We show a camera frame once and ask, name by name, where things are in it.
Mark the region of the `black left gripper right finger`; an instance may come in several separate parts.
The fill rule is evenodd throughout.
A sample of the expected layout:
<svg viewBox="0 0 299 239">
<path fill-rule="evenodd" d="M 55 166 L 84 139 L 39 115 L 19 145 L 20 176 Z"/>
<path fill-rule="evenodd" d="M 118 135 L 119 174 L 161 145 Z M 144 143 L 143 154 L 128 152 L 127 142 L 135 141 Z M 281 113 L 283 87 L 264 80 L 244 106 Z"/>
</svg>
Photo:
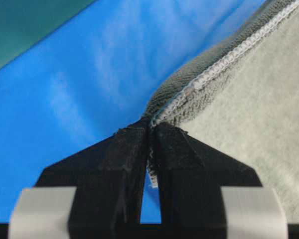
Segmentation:
<svg viewBox="0 0 299 239">
<path fill-rule="evenodd" d="M 175 239 L 286 239 L 276 192 L 256 171 L 166 122 L 154 128 L 162 224 Z"/>
</svg>

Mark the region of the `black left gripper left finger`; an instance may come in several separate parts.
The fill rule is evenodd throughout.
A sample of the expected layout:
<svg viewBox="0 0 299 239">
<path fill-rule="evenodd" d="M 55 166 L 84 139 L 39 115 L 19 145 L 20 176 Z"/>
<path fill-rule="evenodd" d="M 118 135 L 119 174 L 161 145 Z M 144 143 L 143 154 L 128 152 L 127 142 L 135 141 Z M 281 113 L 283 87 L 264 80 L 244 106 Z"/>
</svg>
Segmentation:
<svg viewBox="0 0 299 239">
<path fill-rule="evenodd" d="M 140 221 L 149 119 L 46 167 L 24 189 L 10 239 L 115 239 Z"/>
</svg>

